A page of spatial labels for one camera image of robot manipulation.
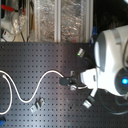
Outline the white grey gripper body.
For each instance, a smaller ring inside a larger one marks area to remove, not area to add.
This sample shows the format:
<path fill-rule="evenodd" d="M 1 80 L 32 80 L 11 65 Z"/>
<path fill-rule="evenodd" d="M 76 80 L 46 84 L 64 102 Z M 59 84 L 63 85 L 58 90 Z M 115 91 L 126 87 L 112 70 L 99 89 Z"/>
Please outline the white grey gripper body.
<path fill-rule="evenodd" d="M 79 89 L 94 89 L 97 87 L 97 73 L 95 68 L 83 71 L 72 71 L 71 76 L 76 79 L 76 86 Z"/>

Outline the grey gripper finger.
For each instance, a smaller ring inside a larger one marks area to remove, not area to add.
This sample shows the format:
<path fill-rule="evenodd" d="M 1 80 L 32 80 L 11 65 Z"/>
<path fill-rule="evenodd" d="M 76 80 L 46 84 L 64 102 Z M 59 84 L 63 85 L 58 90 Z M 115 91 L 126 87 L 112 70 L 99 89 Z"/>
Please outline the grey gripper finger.
<path fill-rule="evenodd" d="M 75 85 L 71 85 L 71 86 L 70 86 L 70 90 L 71 90 L 71 91 L 75 91 L 75 90 L 77 90 L 77 87 L 76 87 Z"/>
<path fill-rule="evenodd" d="M 71 84 L 73 84 L 73 81 L 72 81 L 72 79 L 70 79 L 70 78 L 67 78 L 67 77 L 64 77 L 64 78 L 60 78 L 59 79 L 59 84 L 60 85 L 71 85 Z"/>

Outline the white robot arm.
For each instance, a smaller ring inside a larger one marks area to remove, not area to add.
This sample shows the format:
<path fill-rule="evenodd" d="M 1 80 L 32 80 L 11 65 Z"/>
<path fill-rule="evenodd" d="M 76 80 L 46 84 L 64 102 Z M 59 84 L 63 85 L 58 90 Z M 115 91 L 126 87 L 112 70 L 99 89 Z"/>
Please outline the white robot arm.
<path fill-rule="evenodd" d="M 75 87 L 86 85 L 92 89 L 91 96 L 98 89 L 124 96 L 128 92 L 127 45 L 128 25 L 101 32 L 94 45 L 94 66 L 70 77 L 62 77 L 59 83 Z"/>

